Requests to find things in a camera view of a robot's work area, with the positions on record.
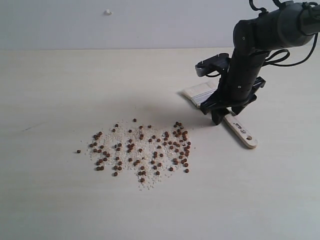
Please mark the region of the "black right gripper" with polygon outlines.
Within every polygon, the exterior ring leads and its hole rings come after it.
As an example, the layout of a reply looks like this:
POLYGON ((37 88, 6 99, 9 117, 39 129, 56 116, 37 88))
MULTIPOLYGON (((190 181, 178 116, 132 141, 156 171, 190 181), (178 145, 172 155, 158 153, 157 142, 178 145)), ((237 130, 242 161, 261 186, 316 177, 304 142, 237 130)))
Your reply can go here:
POLYGON ((237 116, 256 100, 257 90, 253 85, 265 59, 265 51, 244 55, 236 48, 233 50, 228 71, 220 78, 217 90, 200 105, 204 114, 211 112, 211 119, 216 126, 229 114, 227 108, 231 108, 237 116))

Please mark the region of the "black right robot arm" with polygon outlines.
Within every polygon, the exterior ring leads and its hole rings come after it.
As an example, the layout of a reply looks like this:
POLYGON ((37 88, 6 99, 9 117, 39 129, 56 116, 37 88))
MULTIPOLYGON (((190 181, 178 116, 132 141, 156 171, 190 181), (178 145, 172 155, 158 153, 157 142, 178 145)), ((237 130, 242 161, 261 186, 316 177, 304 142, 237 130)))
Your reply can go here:
POLYGON ((315 43, 320 32, 320 5, 316 2, 274 1, 268 11, 249 2, 257 18, 240 20, 233 29, 232 55, 220 53, 195 65, 199 77, 220 77, 217 90, 200 104, 203 114, 219 125, 233 112, 238 115, 257 99, 256 92, 266 81, 259 76, 264 66, 281 67, 290 56, 289 48, 315 43))

